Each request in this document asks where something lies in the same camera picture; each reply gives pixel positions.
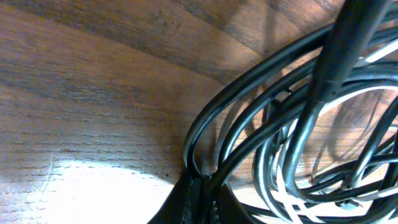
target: wooden table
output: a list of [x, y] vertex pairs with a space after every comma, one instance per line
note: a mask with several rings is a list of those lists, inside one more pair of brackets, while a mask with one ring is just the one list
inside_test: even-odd
[[[0, 1], [0, 222], [145, 223], [177, 181], [185, 134], [206, 103], [276, 50], [332, 22], [341, 4]], [[204, 172], [215, 170], [230, 109], [241, 111], [269, 83], [210, 125], [197, 150]], [[374, 91], [321, 117], [298, 175], [308, 180], [358, 156], [394, 96]], [[259, 114], [240, 141], [260, 124]], [[251, 185], [251, 158], [232, 185], [242, 201], [264, 206]]]

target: cable bundle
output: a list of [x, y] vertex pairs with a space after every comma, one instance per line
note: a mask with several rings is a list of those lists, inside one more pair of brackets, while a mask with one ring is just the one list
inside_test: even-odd
[[[221, 90], [198, 115], [187, 134], [183, 158], [191, 177], [203, 176], [193, 158], [194, 148], [200, 134], [220, 112], [294, 60], [323, 47], [317, 58], [275, 82], [238, 116], [223, 141], [218, 170], [211, 176], [205, 196], [213, 198], [239, 163], [256, 151], [254, 185], [269, 210], [245, 205], [246, 211], [253, 215], [278, 217], [289, 223], [373, 223], [398, 216], [398, 144], [395, 144], [398, 138], [393, 136], [380, 145], [398, 114], [398, 98], [381, 117], [357, 160], [317, 175], [313, 185], [305, 189], [298, 188], [294, 179], [299, 157], [318, 116], [367, 91], [398, 90], [398, 62], [382, 59], [398, 48], [398, 28], [374, 31], [380, 22], [397, 18], [398, 2], [347, 1], [334, 25], [321, 28], [286, 46]], [[357, 61], [366, 47], [373, 48], [379, 44], [385, 45]], [[311, 74], [309, 84], [293, 91], [283, 101], [275, 102], [280, 93]], [[245, 125], [267, 107], [272, 111], [264, 118], [264, 124], [233, 150]], [[381, 164], [387, 163], [389, 167], [384, 180], [356, 187]], [[277, 164], [276, 173], [273, 172], [274, 164]], [[339, 189], [324, 194], [325, 189], [340, 181]], [[289, 194], [296, 200], [278, 202], [272, 196], [272, 190]], [[342, 205], [370, 200], [373, 200], [370, 209], [361, 217], [317, 217], [305, 212], [321, 203]], [[305, 215], [297, 215], [297, 210], [305, 212]]]

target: black cord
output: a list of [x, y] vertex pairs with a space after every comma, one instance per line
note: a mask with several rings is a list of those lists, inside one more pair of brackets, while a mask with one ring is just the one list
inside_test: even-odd
[[[298, 188], [294, 178], [305, 143], [319, 113], [328, 102], [370, 88], [398, 87], [398, 62], [396, 61], [379, 60], [370, 65], [352, 69], [366, 46], [371, 48], [398, 38], [396, 27], [373, 34], [381, 21], [388, 22], [398, 18], [398, 2], [392, 3], [387, 12], [390, 3], [391, 1], [388, 0], [347, 1], [333, 29], [332, 25], [325, 26], [284, 47], [241, 75], [205, 106], [193, 122], [184, 142], [184, 165], [193, 178], [202, 176], [193, 155], [197, 140], [210, 121], [240, 96], [275, 75], [303, 54], [323, 46], [319, 57], [308, 61], [275, 82], [238, 116], [223, 140], [218, 170], [211, 176], [206, 186], [204, 196], [207, 200], [216, 197], [221, 186], [225, 184], [239, 163], [255, 150], [254, 186], [270, 210], [249, 205], [245, 205], [245, 208], [253, 215], [278, 217], [291, 222], [292, 219], [283, 204], [276, 201], [271, 194], [271, 190], [278, 189], [272, 168], [277, 159], [279, 145], [285, 143], [283, 138], [287, 135], [286, 131], [296, 119], [298, 122], [281, 168], [288, 193], [306, 201], [307, 208], [317, 206], [319, 203], [342, 202], [395, 186], [398, 179], [398, 165], [396, 164], [398, 144], [394, 144], [394, 140], [395, 142], [398, 140], [393, 136], [380, 146], [379, 143], [398, 114], [398, 98], [383, 114], [357, 160], [318, 174], [313, 178], [313, 185], [305, 189]], [[290, 92], [285, 100], [275, 104], [275, 98], [280, 93], [289, 90], [293, 84], [310, 74], [313, 74], [313, 78], [308, 85]], [[273, 110], [269, 113], [271, 116], [264, 118], [264, 124], [233, 150], [244, 127], [260, 110], [269, 105], [273, 105]], [[384, 180], [356, 187], [360, 180], [385, 163], [389, 163], [389, 168]], [[326, 195], [312, 194], [328, 189], [340, 181], [343, 182], [341, 189]], [[328, 223], [372, 223], [383, 218], [398, 216], [397, 212], [394, 212], [397, 206], [398, 196], [391, 195], [373, 201], [367, 214], [362, 217], [319, 217], [319, 219]], [[303, 223], [313, 223], [306, 216], [301, 215], [299, 218]]]

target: wood grain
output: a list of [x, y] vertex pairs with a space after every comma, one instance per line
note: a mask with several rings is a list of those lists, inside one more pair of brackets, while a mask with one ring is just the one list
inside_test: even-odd
[[[1, 0], [0, 222], [145, 223], [177, 181], [184, 137], [206, 103], [276, 50], [332, 22], [341, 4]], [[271, 82], [210, 124], [197, 150], [204, 172], [216, 169], [224, 120]], [[367, 93], [322, 116], [298, 168], [303, 184], [358, 156], [395, 96]], [[264, 206], [251, 185], [251, 159], [232, 186], [241, 200]]]

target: wooden surface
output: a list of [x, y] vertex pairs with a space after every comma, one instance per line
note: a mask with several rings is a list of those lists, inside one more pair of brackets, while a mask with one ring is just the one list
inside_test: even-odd
[[[145, 223], [177, 181], [183, 139], [206, 103], [333, 21], [341, 3], [1, 0], [0, 222]], [[307, 180], [358, 156], [394, 96], [374, 91], [321, 117], [298, 175]], [[228, 110], [199, 143], [205, 172], [215, 170]], [[261, 115], [241, 139], [260, 123]], [[242, 201], [264, 206], [250, 185], [250, 158], [232, 185]]]

